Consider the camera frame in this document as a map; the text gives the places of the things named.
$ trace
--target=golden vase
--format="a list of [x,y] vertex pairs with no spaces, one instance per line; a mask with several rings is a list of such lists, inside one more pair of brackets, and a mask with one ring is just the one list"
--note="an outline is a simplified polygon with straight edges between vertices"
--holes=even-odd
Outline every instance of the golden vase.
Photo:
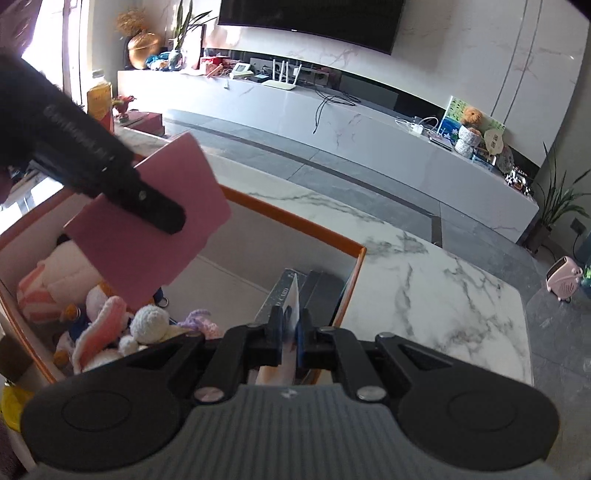
[[146,68],[146,60],[150,55],[158,55],[162,46],[162,37],[156,33],[143,31],[132,38],[127,44],[129,61],[138,70]]

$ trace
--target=gray gripper base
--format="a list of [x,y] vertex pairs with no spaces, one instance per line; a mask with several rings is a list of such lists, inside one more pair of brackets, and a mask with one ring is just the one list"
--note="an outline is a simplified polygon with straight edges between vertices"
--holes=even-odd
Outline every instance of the gray gripper base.
[[241,385],[228,402],[195,408],[170,444],[137,465],[101,473],[62,472],[40,465],[27,478],[557,480],[558,476],[542,461],[498,473],[449,466],[407,440],[386,407],[353,401],[340,385]]

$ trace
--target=pink card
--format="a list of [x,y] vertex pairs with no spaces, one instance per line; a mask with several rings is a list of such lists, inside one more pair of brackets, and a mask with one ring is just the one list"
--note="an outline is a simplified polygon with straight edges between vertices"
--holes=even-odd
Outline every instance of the pink card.
[[169,235],[99,195],[66,225],[103,278],[132,308],[170,284],[230,218],[230,206],[197,141],[177,137],[137,166],[142,180],[184,207]]

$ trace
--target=black cable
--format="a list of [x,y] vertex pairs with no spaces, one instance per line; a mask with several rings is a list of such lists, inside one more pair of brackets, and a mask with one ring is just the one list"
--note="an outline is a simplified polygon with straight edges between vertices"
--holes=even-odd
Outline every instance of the black cable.
[[328,93],[324,93],[321,92],[320,90],[318,90],[318,87],[316,86],[316,84],[313,84],[314,86],[314,91],[318,94],[318,96],[320,98],[322,98],[322,102],[320,102],[320,105],[318,106],[318,108],[316,109],[316,114],[314,116],[314,131],[312,132],[312,134],[315,134],[316,131],[318,130],[318,126],[320,125],[320,117],[322,117],[322,111],[324,110],[324,106],[327,103],[335,103],[337,105],[346,105],[346,106],[355,106],[358,103],[361,103],[361,100],[359,100],[357,97],[350,95],[346,92],[341,92],[343,95],[333,95],[333,94],[328,94]]
[[552,255],[552,258],[554,259],[554,263],[556,263],[556,255],[554,255],[554,252],[550,249],[550,247],[547,247],[545,245],[540,245],[541,247],[544,247],[548,252],[550,252],[550,255]]
[[577,244],[577,240],[579,239],[579,237],[580,237],[580,236],[581,236],[581,234],[578,234],[578,235],[577,235],[577,238],[575,238],[575,239],[574,239],[574,242],[573,242],[573,258],[574,258],[574,261],[576,261],[577,263],[584,263],[584,262],[581,262],[581,261],[580,261],[580,260],[577,258],[577,256],[574,254],[574,247],[575,247],[575,245]]

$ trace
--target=wall-mounted tv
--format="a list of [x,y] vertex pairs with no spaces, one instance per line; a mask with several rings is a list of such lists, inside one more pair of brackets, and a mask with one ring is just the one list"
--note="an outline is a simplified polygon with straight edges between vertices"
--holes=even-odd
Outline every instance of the wall-mounted tv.
[[404,0],[222,0],[220,25],[267,27],[391,53]]

